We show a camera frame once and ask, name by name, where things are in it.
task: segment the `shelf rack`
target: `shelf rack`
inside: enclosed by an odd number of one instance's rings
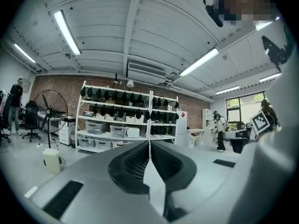
[[[166,98],[166,97],[161,97],[161,96],[156,96],[154,95],[153,91],[150,91],[149,94],[145,93],[139,93],[135,91],[127,91],[127,90],[118,90],[118,89],[113,89],[109,87],[98,87],[98,86],[92,86],[92,85],[86,85],[86,81],[83,82],[82,88],[92,88],[93,93],[95,93],[98,89],[101,89],[102,91],[117,91],[120,93],[126,92],[127,94],[136,94],[136,95],[142,95],[142,98],[148,98],[148,103],[145,104],[146,107],[135,107],[135,106],[128,106],[128,105],[116,105],[116,104],[110,104],[110,103],[103,103],[103,102],[96,102],[96,101],[90,101],[90,100],[83,100],[81,96],[79,96],[79,102],[78,102],[78,107],[77,107],[77,115],[76,115],[76,129],[75,129],[75,144],[76,144],[76,151],[78,150],[85,150],[89,152],[104,152],[108,150],[109,148],[103,147],[103,148],[95,148],[95,147],[80,147],[78,146],[78,135],[86,135],[90,137],[95,137],[95,138],[102,138],[102,139],[110,139],[110,140],[132,140],[132,141],[138,141],[138,140],[148,140],[149,142],[151,140],[172,140],[173,143],[175,143],[175,136],[177,134],[177,129],[176,129],[176,124],[158,124],[158,123],[151,123],[151,120],[149,119],[146,123],[136,123],[136,122],[126,122],[126,121],[117,121],[117,120],[108,120],[108,119],[98,119],[96,117],[88,117],[88,116],[83,116],[80,115],[80,107],[83,104],[88,105],[88,109],[90,105],[97,105],[98,107],[101,107],[105,105],[105,107],[112,107],[114,106],[115,108],[123,108],[124,110],[138,110],[140,109],[141,111],[149,111],[151,113],[152,111],[157,112],[166,112],[166,113],[177,113],[176,111],[167,111],[167,110],[160,110],[160,109],[153,109],[152,108],[152,100],[153,98],[161,98],[161,99],[167,99],[170,102],[175,102],[178,101],[178,97],[176,99],[173,98]],[[85,120],[93,120],[93,121],[100,121],[104,123],[114,123],[114,124],[126,124],[128,126],[146,126],[146,133],[144,135],[140,135],[139,138],[128,138],[127,136],[125,138],[119,138],[119,137],[111,137],[110,132],[105,132],[103,134],[92,134],[88,133],[86,130],[78,130],[78,120],[79,119],[85,119]],[[175,127],[175,132],[173,132],[172,135],[150,135],[150,128],[151,126],[167,126],[167,127]]]

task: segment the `floor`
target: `floor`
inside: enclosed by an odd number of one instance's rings
[[[27,134],[28,131],[20,130],[22,135]],[[38,131],[41,136],[41,142],[48,141],[47,135]],[[66,164],[61,165],[61,169],[65,169],[77,160],[93,154],[87,151],[79,151],[71,146],[66,146],[59,143],[57,139],[58,149],[60,150],[60,156],[65,160]],[[43,150],[48,147],[47,144],[37,147],[38,139],[33,138],[32,142],[29,142],[29,137],[22,139],[21,136],[12,132],[10,136],[11,143],[2,140],[0,147],[0,166],[5,173],[7,180],[11,187],[15,190],[16,194],[24,195],[34,186],[40,187],[50,178],[54,177],[47,171],[46,166],[43,164]],[[225,142],[226,152],[233,152],[232,147],[228,142]],[[217,145],[197,147],[203,150],[209,150],[217,152]],[[158,175],[155,166],[150,161],[145,172],[144,183],[150,186],[151,203],[155,207],[158,213],[162,215],[164,208],[164,195],[165,184],[161,177]]]

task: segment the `standing fan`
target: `standing fan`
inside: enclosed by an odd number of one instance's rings
[[[45,115],[42,130],[48,121],[48,144],[51,148],[50,134],[57,133],[64,126],[65,121],[62,119],[62,115],[66,117],[68,115],[66,101],[61,94],[54,90],[40,92],[34,101],[37,103],[41,114]]]

